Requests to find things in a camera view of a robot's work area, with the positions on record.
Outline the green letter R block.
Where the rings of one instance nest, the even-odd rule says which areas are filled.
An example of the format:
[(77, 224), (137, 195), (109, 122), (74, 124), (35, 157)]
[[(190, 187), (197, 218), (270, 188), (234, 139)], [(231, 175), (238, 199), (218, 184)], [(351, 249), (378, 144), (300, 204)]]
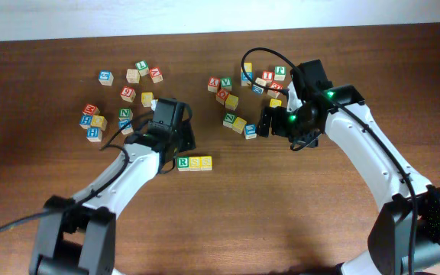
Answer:
[(189, 158), (188, 157), (178, 157), (176, 159), (178, 171), (190, 171)]

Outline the yellow letter S block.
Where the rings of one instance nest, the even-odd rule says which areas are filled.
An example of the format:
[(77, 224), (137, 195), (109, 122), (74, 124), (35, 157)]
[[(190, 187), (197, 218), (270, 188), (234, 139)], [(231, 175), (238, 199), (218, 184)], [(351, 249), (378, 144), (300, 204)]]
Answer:
[(189, 170), (200, 171), (202, 169), (201, 157), (189, 157)]

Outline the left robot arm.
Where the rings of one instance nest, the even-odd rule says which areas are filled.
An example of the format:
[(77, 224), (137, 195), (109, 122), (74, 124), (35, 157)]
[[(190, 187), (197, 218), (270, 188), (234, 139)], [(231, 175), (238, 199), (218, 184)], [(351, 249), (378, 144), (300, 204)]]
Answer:
[(140, 188), (181, 152), (195, 148), (189, 105), (159, 99), (144, 121), (118, 146), (117, 158), (85, 189), (44, 204), (30, 274), (117, 274), (116, 222)]

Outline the red letter E block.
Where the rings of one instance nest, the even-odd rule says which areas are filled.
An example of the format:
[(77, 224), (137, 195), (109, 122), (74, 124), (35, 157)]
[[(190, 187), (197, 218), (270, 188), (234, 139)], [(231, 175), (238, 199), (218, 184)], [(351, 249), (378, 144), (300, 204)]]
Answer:
[(272, 82), (272, 83), (269, 85), (269, 89), (268, 89), (268, 91), (267, 91), (267, 94), (268, 94), (270, 97), (272, 97), (272, 98), (274, 98), (274, 99), (277, 99), (278, 96), (280, 95), (280, 90), (281, 90), (282, 88), (283, 88), (283, 87), (282, 87), (279, 83), (277, 83), (277, 82)]

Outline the yellow tilted block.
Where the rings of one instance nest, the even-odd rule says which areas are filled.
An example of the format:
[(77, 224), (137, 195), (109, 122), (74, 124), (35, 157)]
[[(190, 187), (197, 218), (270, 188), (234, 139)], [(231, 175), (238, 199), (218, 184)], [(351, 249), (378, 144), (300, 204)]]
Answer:
[(157, 103), (158, 103), (158, 99), (153, 99), (153, 100), (151, 101), (151, 109), (152, 109), (152, 111), (155, 111), (155, 110), (156, 110)]

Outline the red letter Q block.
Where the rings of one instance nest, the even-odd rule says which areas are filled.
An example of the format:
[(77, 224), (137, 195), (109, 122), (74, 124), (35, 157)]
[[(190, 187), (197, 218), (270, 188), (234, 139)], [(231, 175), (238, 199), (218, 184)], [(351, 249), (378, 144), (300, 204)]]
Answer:
[(215, 98), (220, 104), (224, 105), (229, 95), (230, 92), (228, 90), (220, 89), (217, 91)]

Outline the yellow block beside Q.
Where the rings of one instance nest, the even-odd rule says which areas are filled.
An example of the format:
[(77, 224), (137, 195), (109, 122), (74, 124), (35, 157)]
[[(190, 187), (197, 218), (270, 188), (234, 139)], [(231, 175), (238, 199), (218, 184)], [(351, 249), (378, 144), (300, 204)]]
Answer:
[(239, 98), (236, 95), (229, 94), (225, 100), (225, 107), (229, 110), (235, 111), (238, 107)]

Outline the green letter V block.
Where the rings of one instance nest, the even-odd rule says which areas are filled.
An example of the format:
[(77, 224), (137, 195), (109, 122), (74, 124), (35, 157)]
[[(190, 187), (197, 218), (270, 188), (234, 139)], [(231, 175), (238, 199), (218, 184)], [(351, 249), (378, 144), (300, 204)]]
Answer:
[(231, 91), (232, 90), (231, 77), (221, 78), (221, 88), (225, 89), (227, 91)]

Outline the yellow block top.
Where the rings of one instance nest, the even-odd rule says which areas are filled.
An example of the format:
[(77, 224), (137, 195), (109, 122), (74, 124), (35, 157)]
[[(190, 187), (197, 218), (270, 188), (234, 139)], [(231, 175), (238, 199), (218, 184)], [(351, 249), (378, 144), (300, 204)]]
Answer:
[(243, 68), (243, 71), (245, 71), (246, 73), (250, 73), (253, 71), (252, 63), (244, 62), (242, 65), (242, 68)]

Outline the plain wooden block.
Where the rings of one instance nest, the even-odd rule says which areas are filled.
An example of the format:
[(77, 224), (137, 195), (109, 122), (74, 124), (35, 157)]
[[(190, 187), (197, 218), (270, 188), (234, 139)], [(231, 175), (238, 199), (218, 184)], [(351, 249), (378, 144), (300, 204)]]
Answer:
[(136, 69), (127, 69), (126, 80), (131, 84), (138, 84), (140, 82), (141, 75)]

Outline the green letter L block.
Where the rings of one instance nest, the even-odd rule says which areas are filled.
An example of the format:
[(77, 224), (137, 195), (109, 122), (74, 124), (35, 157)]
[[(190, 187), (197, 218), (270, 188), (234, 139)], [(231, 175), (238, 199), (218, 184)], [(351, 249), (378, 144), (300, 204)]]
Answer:
[(140, 76), (146, 76), (150, 72), (149, 66), (145, 60), (137, 62), (135, 66)]

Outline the blue letter H block lower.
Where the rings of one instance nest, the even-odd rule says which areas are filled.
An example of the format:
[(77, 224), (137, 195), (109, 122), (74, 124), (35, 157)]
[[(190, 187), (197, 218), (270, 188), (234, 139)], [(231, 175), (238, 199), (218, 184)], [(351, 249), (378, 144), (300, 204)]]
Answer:
[(101, 142), (102, 130), (100, 128), (88, 128), (86, 138), (91, 142)]

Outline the red letter M block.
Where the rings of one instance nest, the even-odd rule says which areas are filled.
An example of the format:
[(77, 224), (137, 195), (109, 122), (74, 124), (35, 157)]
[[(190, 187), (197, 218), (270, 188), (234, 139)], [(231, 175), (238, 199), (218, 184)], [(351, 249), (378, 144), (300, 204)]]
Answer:
[(92, 105), (92, 104), (86, 104), (84, 109), (82, 110), (82, 113), (84, 115), (99, 115), (100, 114), (100, 110), (96, 105)]

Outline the blue letter H block upper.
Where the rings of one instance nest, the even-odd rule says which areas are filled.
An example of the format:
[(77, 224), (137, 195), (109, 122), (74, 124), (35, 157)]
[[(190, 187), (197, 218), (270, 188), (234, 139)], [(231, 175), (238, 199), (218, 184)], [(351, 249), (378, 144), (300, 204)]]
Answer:
[(82, 115), (81, 119), (79, 120), (79, 125), (83, 129), (90, 128), (91, 127), (91, 123), (92, 123), (92, 116), (91, 115)]

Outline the blue number 5 block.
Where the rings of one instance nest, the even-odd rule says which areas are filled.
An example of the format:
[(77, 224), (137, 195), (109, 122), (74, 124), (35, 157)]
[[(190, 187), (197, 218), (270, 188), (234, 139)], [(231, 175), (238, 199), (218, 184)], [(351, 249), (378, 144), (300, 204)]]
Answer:
[(99, 82), (104, 86), (111, 86), (114, 81), (114, 76), (110, 71), (102, 70), (99, 72)]

